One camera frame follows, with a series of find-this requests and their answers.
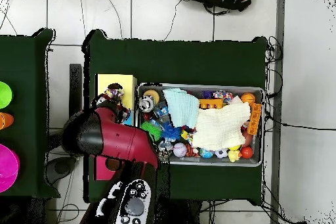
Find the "green bowl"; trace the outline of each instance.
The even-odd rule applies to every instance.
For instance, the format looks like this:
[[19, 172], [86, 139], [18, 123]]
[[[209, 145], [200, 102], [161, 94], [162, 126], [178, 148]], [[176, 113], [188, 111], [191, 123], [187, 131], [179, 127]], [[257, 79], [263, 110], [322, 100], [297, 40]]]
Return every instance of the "green bowl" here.
[[0, 82], [0, 109], [6, 107], [12, 100], [12, 90], [3, 82]]

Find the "cream towel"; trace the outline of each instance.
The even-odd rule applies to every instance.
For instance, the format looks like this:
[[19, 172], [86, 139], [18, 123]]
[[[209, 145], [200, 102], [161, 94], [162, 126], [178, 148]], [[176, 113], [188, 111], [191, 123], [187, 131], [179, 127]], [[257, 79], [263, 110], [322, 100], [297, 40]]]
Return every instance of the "cream towel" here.
[[244, 144], [240, 127], [249, 117], [248, 102], [226, 105], [222, 109], [199, 109], [192, 146], [220, 150]]

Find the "magenta bowl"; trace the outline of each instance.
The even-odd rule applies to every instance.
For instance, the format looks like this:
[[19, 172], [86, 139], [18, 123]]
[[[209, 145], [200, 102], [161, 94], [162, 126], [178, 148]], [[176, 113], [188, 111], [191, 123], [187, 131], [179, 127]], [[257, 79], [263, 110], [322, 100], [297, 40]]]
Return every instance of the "magenta bowl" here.
[[20, 160], [17, 154], [0, 144], [0, 192], [9, 189], [18, 176]]

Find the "gray bin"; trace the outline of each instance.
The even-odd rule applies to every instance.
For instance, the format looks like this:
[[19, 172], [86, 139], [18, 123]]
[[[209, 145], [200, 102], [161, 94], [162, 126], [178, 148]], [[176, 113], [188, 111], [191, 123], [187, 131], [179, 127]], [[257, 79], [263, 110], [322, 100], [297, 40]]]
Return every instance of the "gray bin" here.
[[[263, 154], [264, 154], [264, 145], [263, 145], [263, 137], [264, 137], [264, 108], [265, 108], [265, 92], [261, 88], [256, 87], [235, 87], [235, 86], [210, 86], [210, 85], [184, 85], [184, 84], [162, 84], [162, 86], [148, 85], [147, 83], [141, 83], [136, 90], [138, 94], [138, 98], [140, 98], [143, 93], [149, 89], [153, 89], [157, 91], [160, 95], [160, 101], [164, 101], [162, 90], [168, 88], [180, 88], [191, 95], [201, 99], [202, 91], [218, 91], [225, 90], [226, 92], [231, 92], [233, 96], [241, 96], [243, 93], [252, 93], [255, 95], [255, 102], [262, 104], [262, 112], [261, 118], [259, 120], [258, 133], [253, 136], [252, 141], [252, 149], [253, 156], [249, 159], [240, 158], [236, 162], [231, 162], [228, 158], [217, 158], [213, 156], [212, 158], [177, 158], [174, 154], [172, 154], [169, 158], [171, 164], [178, 165], [199, 165], [199, 166], [241, 166], [241, 167], [256, 167], [261, 162], [263, 162]], [[140, 126], [140, 124], [144, 121], [141, 116], [141, 111], [136, 109], [135, 112], [135, 125]]]

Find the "green table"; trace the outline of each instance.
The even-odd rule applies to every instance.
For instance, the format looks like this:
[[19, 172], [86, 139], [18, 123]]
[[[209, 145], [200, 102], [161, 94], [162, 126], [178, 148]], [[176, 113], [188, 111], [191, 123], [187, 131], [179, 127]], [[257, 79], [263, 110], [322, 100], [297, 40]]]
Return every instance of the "green table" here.
[[46, 50], [54, 32], [41, 29], [31, 37], [0, 35], [0, 81], [14, 94], [0, 112], [14, 116], [14, 123], [0, 130], [0, 143], [17, 153], [18, 178], [0, 196], [59, 197], [45, 182], [47, 152]]
[[[264, 87], [266, 42], [145, 41], [107, 39], [100, 30], [87, 37], [89, 95], [95, 95], [96, 74], [132, 74], [138, 83], [183, 83]], [[89, 163], [89, 195], [100, 200], [106, 181], [93, 180]], [[167, 166], [157, 173], [158, 191], [167, 190]], [[262, 164], [255, 168], [170, 166], [171, 198], [219, 200], [249, 199], [261, 204]]]

